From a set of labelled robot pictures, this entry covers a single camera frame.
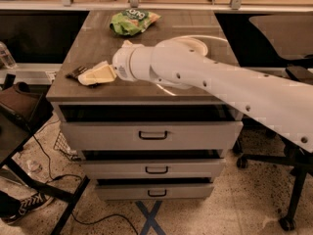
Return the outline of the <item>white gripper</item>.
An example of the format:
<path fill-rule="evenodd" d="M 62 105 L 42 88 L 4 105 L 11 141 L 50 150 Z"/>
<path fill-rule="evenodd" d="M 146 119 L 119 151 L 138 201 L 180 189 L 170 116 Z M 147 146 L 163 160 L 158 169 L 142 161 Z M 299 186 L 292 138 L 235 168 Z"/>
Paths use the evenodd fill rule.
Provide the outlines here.
<path fill-rule="evenodd" d="M 115 81 L 116 75 L 126 81 L 139 80 L 140 70 L 143 67 L 140 51 L 143 48 L 142 44 L 133 44 L 129 40 L 124 40 L 112 57 L 113 68 L 107 61 L 102 61 L 80 74 L 78 81 L 82 85 L 108 83 Z"/>

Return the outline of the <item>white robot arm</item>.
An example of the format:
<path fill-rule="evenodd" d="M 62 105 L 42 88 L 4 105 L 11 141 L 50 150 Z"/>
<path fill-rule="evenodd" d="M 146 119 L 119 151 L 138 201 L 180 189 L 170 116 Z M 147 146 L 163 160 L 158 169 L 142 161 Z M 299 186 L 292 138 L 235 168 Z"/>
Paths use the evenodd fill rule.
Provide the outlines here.
<path fill-rule="evenodd" d="M 196 47 L 173 39 L 154 47 L 124 42 L 112 63 L 101 62 L 78 77 L 84 85 L 146 80 L 195 86 L 313 152 L 313 86 L 215 62 Z"/>

